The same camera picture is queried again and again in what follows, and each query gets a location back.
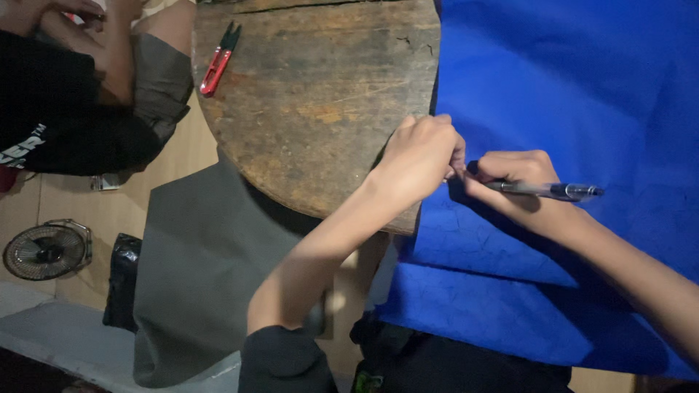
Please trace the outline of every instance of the fan grille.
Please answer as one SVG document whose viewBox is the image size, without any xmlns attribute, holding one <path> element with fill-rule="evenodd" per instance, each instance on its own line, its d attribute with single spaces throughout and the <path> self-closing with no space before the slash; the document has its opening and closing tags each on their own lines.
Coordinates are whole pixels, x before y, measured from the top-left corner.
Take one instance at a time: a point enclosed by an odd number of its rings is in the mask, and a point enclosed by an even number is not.
<svg viewBox="0 0 699 393">
<path fill-rule="evenodd" d="M 5 247 L 3 261 L 13 275 L 25 280 L 51 280 L 68 273 L 82 262 L 85 241 L 80 234 L 61 225 L 30 228 Z"/>
</svg>

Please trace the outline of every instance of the wrinkled blue fabric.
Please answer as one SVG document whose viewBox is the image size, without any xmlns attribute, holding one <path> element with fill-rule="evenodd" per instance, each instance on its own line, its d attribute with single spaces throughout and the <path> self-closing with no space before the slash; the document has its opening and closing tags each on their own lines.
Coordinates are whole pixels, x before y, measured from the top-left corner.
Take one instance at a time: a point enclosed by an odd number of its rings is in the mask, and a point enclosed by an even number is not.
<svg viewBox="0 0 699 393">
<path fill-rule="evenodd" d="M 699 4 L 444 0 L 441 18 L 437 112 L 467 159 L 546 150 L 561 180 L 605 188 L 581 207 L 699 282 Z M 384 320 L 542 362 L 696 377 L 576 256 L 457 186 L 423 202 Z"/>
</svg>

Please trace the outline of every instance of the gray shorts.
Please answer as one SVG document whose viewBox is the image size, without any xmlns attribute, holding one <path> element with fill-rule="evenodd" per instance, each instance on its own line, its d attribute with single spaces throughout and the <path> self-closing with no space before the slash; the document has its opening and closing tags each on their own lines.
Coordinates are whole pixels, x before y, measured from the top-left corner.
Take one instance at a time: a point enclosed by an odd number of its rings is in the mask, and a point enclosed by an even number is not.
<svg viewBox="0 0 699 393">
<path fill-rule="evenodd" d="M 163 145 L 189 112 L 192 63 L 184 53 L 150 34 L 131 38 L 134 49 L 134 115 L 155 132 Z"/>
</svg>

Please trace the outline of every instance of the red object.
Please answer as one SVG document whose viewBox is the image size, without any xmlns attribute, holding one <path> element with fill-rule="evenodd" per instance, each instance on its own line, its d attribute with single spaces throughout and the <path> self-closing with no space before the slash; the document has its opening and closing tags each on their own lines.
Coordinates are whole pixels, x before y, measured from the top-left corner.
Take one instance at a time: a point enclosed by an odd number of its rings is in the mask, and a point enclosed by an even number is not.
<svg viewBox="0 0 699 393">
<path fill-rule="evenodd" d="M 20 170 L 17 168 L 0 165 L 0 193 L 4 194 L 12 189 L 12 186 L 17 182 L 19 173 Z"/>
<path fill-rule="evenodd" d="M 216 48 L 216 51 L 214 52 L 214 59 L 211 61 L 211 65 L 206 71 L 206 75 L 204 75 L 204 80 L 201 81 L 199 91 L 202 94 L 206 96 L 214 94 L 216 91 L 216 86 L 218 86 L 218 81 L 221 79 L 223 70 L 226 69 L 226 64 L 228 64 L 228 60 L 230 58 L 230 50 L 222 50 L 220 46 Z"/>
<path fill-rule="evenodd" d="M 214 58 L 211 60 L 209 69 L 206 70 L 204 80 L 201 81 L 199 91 L 207 97 L 211 97 L 216 91 L 216 86 L 218 86 L 218 82 L 221 80 L 221 75 L 226 69 L 228 60 L 231 58 L 231 53 L 236 49 L 236 44 L 238 44 L 240 25 L 238 25 L 238 28 L 236 28 L 233 33 L 231 33 L 232 29 L 233 22 L 229 23 L 223 38 L 221 38 L 221 43 L 219 43 L 216 47 L 216 51 L 214 51 Z"/>
</svg>

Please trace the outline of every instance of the tiled floor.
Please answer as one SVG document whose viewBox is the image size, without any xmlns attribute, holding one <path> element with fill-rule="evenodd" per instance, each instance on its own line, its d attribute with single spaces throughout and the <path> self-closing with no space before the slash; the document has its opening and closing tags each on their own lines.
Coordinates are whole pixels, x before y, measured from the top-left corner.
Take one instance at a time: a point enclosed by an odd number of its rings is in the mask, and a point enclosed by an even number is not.
<svg viewBox="0 0 699 393">
<path fill-rule="evenodd" d="M 171 0 L 153 0 L 149 12 Z M 160 156 L 146 171 L 134 175 L 120 190 L 92 192 L 86 178 L 39 175 L 0 197 L 0 245 L 22 230 L 55 218 L 72 218 L 93 231 L 93 262 L 77 275 L 44 282 L 23 281 L 0 267 L 0 280 L 21 283 L 57 298 L 103 309 L 106 303 L 109 258 L 120 232 L 142 237 L 150 190 L 197 172 L 217 161 L 216 142 L 203 119 L 196 96 L 192 110 Z M 361 359 L 349 340 L 352 323 L 361 316 L 364 298 L 373 274 L 372 266 L 382 256 L 383 239 L 374 238 L 342 266 L 328 302 L 333 312 L 332 339 L 319 340 L 331 368 L 352 375 Z M 633 376 L 588 369 L 575 369 L 571 388 L 578 393 L 631 392 Z"/>
</svg>

